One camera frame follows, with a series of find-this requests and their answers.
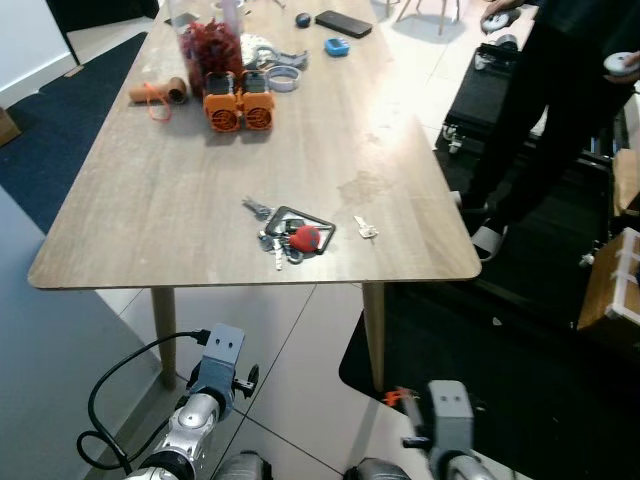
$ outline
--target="hand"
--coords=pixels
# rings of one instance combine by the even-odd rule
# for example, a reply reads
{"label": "hand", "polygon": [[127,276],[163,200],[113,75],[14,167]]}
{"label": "hand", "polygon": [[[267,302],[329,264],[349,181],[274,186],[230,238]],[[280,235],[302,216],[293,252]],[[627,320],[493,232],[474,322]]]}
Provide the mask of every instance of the hand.
{"label": "hand", "polygon": [[630,67],[632,65],[638,65],[638,69],[630,75],[625,75],[624,77],[616,77],[614,75],[605,75],[604,78],[609,80],[611,83],[617,83],[619,85],[627,85],[636,83],[640,80],[640,51],[632,53],[625,61],[625,67]]}
{"label": "hand", "polygon": [[495,0],[495,2],[489,4],[487,9],[484,11],[482,18],[480,19],[480,23],[484,22],[491,15],[504,12],[505,10],[513,10],[514,8],[522,6],[523,3],[524,0]]}

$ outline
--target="red heart keychain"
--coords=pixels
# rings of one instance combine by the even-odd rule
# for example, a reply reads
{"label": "red heart keychain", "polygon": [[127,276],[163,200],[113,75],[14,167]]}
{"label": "red heart keychain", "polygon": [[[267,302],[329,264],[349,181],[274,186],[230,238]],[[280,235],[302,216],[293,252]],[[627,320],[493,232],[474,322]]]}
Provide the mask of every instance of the red heart keychain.
{"label": "red heart keychain", "polygon": [[315,252],[320,245],[320,231],[312,225],[304,225],[289,237],[289,245],[300,252]]}

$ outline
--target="table top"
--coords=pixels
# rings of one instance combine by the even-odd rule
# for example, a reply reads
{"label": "table top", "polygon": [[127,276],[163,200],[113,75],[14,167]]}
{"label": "table top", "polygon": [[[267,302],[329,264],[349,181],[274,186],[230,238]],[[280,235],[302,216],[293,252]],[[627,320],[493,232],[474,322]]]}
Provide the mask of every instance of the table top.
{"label": "table top", "polygon": [[[308,50],[300,87],[276,94],[270,133],[214,133],[196,99],[168,123],[133,106],[128,90],[185,68],[162,9],[29,272],[43,289],[280,283],[444,281],[475,277],[480,263],[418,123],[403,79],[374,26],[348,39],[347,57],[301,11],[334,9],[376,22],[368,0],[251,3],[245,31],[288,53]],[[322,256],[300,265],[260,250],[264,225],[250,195],[333,222]],[[380,232],[358,234],[354,215]]]}

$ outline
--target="jar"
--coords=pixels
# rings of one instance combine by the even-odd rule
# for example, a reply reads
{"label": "jar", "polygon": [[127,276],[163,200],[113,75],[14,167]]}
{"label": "jar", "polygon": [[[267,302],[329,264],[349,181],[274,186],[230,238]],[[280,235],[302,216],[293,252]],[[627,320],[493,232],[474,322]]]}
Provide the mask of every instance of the jar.
{"label": "jar", "polygon": [[241,7],[244,0],[169,0],[192,93],[202,97],[207,75],[242,76]]}

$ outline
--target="black pants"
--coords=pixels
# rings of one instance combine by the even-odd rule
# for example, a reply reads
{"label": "black pants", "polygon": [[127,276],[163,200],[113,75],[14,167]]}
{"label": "black pants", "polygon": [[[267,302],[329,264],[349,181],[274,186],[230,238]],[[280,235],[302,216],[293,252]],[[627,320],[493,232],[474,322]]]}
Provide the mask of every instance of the black pants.
{"label": "black pants", "polygon": [[596,49],[548,26],[533,27],[469,186],[480,199],[496,189],[548,105],[536,151],[498,204],[496,220],[507,224],[533,210],[589,137],[630,98],[630,86],[614,85],[603,74]]}

